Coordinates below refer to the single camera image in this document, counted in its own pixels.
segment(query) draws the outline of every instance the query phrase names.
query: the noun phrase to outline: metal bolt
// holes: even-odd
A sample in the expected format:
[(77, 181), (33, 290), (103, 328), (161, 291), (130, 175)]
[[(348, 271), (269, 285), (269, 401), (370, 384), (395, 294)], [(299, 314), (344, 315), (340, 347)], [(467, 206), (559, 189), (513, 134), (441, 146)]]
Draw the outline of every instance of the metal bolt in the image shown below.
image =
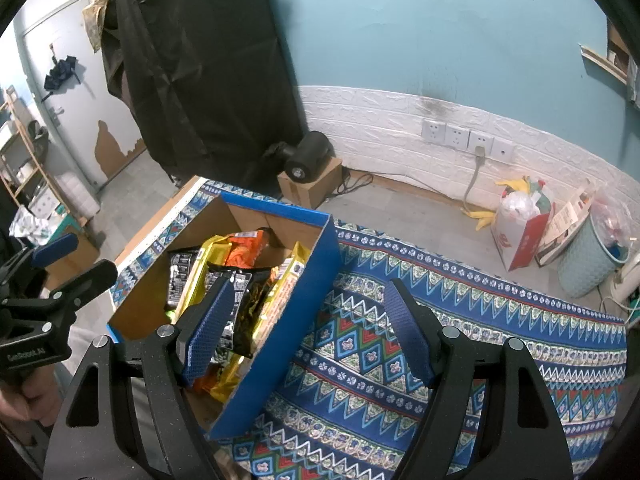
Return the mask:
[(458, 330), (454, 326), (447, 325), (442, 329), (442, 335), (444, 337), (448, 337), (449, 339), (455, 339), (460, 335), (460, 330)]
[(156, 330), (156, 333), (160, 337), (169, 337), (174, 332), (175, 328), (173, 325), (162, 325), (161, 327), (158, 327), (158, 330)]
[(303, 170), (302, 168), (293, 168), (293, 170), (291, 170), (291, 173), (293, 173), (293, 176), (295, 178), (304, 178), (305, 177), (305, 170)]
[(107, 344), (108, 341), (109, 341), (109, 338), (107, 336), (99, 335), (97, 338), (95, 338), (91, 342), (91, 344), (94, 345), (96, 348), (102, 348)]
[(522, 350), (524, 348), (524, 343), (522, 342), (521, 339), (518, 339), (517, 337), (512, 337), (511, 339), (509, 339), (509, 346), (514, 350)]

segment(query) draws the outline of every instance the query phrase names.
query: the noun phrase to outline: blue tablecloth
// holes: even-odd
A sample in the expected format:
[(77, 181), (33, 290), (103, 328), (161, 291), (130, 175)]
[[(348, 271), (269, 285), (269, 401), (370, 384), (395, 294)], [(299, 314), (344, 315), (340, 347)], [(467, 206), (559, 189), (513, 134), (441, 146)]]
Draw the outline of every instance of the blue tablecloth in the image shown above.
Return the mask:
[[(214, 195), (207, 181), (175, 219), (123, 269), (118, 306), (159, 253)], [(443, 325), (501, 344), (518, 336), (533, 355), (558, 410), (579, 476), (596, 459), (625, 375), (623, 321), (565, 303), (381, 232), (336, 221), (343, 266), (289, 372), (251, 434), (221, 442), (245, 469), (276, 480), (390, 480), (430, 396), (402, 355), (382, 305), (385, 283), (401, 278)], [(484, 386), (475, 383), (450, 471), (466, 466)]]

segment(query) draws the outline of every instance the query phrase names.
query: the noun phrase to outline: finger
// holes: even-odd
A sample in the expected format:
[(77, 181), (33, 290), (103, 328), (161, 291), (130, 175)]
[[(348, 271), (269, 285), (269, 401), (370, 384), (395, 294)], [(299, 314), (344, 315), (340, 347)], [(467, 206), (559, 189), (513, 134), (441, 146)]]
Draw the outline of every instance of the finger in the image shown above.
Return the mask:
[(43, 396), (37, 397), (29, 402), (29, 414), (33, 420), (40, 420), (48, 415), (56, 403), (60, 400), (60, 396), (56, 390), (50, 390)]
[(36, 368), (22, 383), (22, 393), (28, 399), (34, 399), (56, 389), (56, 378), (53, 375), (53, 365)]
[(60, 413), (60, 407), (62, 406), (62, 399), (60, 397), (56, 398), (56, 402), (53, 404), (49, 413), (43, 416), (40, 420), (40, 424), (42, 424), (45, 428), (49, 426), (53, 426), (56, 423), (56, 419), (58, 418), (58, 414)]
[(9, 386), (0, 389), (0, 413), (16, 420), (30, 420), (27, 400)]

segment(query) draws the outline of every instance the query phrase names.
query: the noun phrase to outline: trash can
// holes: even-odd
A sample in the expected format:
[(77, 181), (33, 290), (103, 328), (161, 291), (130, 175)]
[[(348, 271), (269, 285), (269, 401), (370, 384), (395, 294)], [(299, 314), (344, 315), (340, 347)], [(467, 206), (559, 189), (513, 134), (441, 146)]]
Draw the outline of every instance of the trash can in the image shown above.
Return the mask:
[(562, 289), (572, 298), (584, 296), (626, 262), (628, 249), (624, 250), (624, 259), (614, 258), (598, 238), (589, 215), (558, 266)]

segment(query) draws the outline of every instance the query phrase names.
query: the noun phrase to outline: open box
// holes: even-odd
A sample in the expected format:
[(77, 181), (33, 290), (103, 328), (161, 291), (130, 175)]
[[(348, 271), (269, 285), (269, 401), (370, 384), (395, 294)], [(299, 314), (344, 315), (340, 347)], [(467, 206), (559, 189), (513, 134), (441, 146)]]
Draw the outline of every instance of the open box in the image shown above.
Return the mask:
[(164, 249), (108, 323), (118, 340), (150, 335), (162, 324), (169, 323), (164, 313), (169, 252), (199, 246), (214, 235), (254, 231), (261, 227), (270, 227), (273, 235), (270, 247), (260, 255), (256, 266), (281, 263), (297, 241), (310, 249), (311, 255), (280, 319), (256, 352), (247, 374), (222, 407), (222, 412), (208, 395), (188, 395), (206, 437), (212, 440), (242, 435), (251, 428), (254, 418), (285, 375), (291, 357), (322, 306), (340, 266), (331, 215), (223, 192), (214, 197)]

